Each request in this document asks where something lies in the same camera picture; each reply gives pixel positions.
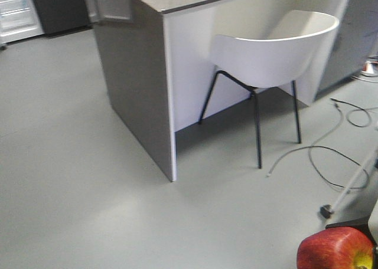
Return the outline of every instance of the apple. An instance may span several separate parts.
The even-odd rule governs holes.
[[[372,269],[373,243],[351,227],[328,228],[304,239],[297,269]]]

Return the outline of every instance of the glass door fridge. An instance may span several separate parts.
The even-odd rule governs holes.
[[[41,34],[43,30],[32,0],[0,0],[2,44]]]

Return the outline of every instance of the chair leg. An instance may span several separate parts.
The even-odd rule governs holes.
[[[203,104],[203,108],[202,108],[202,111],[201,111],[201,115],[200,115],[200,118],[198,119],[198,124],[202,124],[202,120],[203,120],[203,117],[205,115],[205,112],[206,112],[206,108],[207,108],[207,105],[208,105],[208,102],[210,101],[210,97],[211,97],[211,94],[213,93],[213,90],[214,90],[214,86],[215,86],[215,83],[217,81],[217,78],[218,78],[218,75],[221,73],[221,71],[217,71],[214,76],[213,76],[213,80],[211,81],[211,85],[210,85],[210,88],[207,92],[207,96],[206,96],[206,100],[205,100],[205,103]]]
[[[252,90],[251,95],[255,99],[255,128],[256,128],[256,147],[258,150],[258,164],[259,169],[262,169],[262,154],[261,154],[261,133],[260,133],[260,111],[258,95]]]
[[[300,123],[299,123],[298,99],[296,97],[296,83],[295,83],[295,80],[293,80],[291,82],[291,89],[292,89],[292,93],[293,93],[294,113],[295,113],[296,133],[297,133],[297,136],[298,136],[298,143],[302,143],[301,126],[300,126]]]

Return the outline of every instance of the white chair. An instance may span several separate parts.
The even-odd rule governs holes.
[[[327,33],[338,27],[336,17],[320,12],[289,11],[266,39],[251,40],[225,35],[214,36],[210,60],[217,67],[198,123],[203,120],[219,74],[250,92],[255,99],[256,144],[262,168],[258,97],[256,88],[291,83],[298,143],[301,143],[295,80],[311,62]]]

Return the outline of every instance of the power cord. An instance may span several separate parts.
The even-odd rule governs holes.
[[[317,145],[318,142],[322,141],[323,139],[325,139],[327,136],[329,136],[332,132],[334,132],[335,130],[337,130],[341,124],[343,123],[344,121],[344,113],[341,111],[340,109],[340,106],[338,105],[338,103],[343,103],[343,104],[347,104],[349,106],[352,106],[352,107],[355,107],[356,109],[355,110],[351,110],[347,113],[347,121],[352,124],[353,126],[356,126],[356,127],[367,127],[367,126],[370,126],[371,123],[372,123],[372,117],[371,115],[369,114],[368,111],[370,110],[375,110],[375,109],[378,109],[378,107],[374,107],[374,108],[369,108],[369,109],[364,109],[364,108],[361,108],[359,106],[356,106],[354,104],[351,104],[349,102],[346,102],[346,101],[341,101],[341,100],[337,100],[337,99],[334,99],[334,98],[331,98],[331,101],[333,101],[334,103],[334,107],[337,109],[338,113],[339,113],[339,121],[338,123],[332,128],[330,129],[328,132],[326,132],[324,135],[322,135],[320,138],[318,138],[317,140],[315,140],[312,144],[310,144],[310,146],[305,146],[305,147],[300,147],[300,148],[296,148],[294,150],[290,150],[286,153],[284,153],[282,156],[280,156],[276,162],[273,164],[273,166],[271,167],[271,169],[269,170],[268,174],[267,174],[267,177],[270,177],[271,174],[273,173],[274,169],[276,168],[276,166],[278,165],[278,163],[284,158],[286,157],[287,155],[293,153],[293,152],[296,152],[296,151],[299,151],[299,150],[304,150],[304,149],[308,149],[308,158],[309,158],[309,161],[311,162],[311,165],[312,167],[315,169],[315,171],[319,174],[319,176],[324,180],[326,181],[326,183],[332,185],[332,186],[336,186],[338,188],[345,188],[345,186],[343,185],[340,185],[340,184],[337,184],[337,183],[334,183],[330,180],[328,180],[320,171],[319,169],[316,167],[315,163],[314,163],[314,160],[312,158],[312,153],[311,151],[314,149],[314,148],[322,148],[322,149],[327,149],[327,150],[330,150],[330,151],[333,151],[335,152],[336,154],[348,159],[349,161],[353,162],[354,164],[356,164],[357,166],[361,166],[361,164],[359,164],[357,161],[353,160],[352,158],[348,157],[347,155],[333,149],[333,148],[330,148],[330,147],[327,147],[327,146],[321,146],[321,145]],[[368,123],[367,124],[356,124],[355,122],[353,122],[351,119],[350,119],[350,116],[352,113],[355,113],[357,111],[362,111],[368,118]],[[352,187],[350,189],[364,189],[368,186],[369,184],[369,181],[370,181],[370,176],[369,174],[367,173],[367,171],[365,169],[363,169],[363,172],[365,173],[366,175],[366,181],[365,183],[362,185],[362,186],[357,186],[357,187]]]

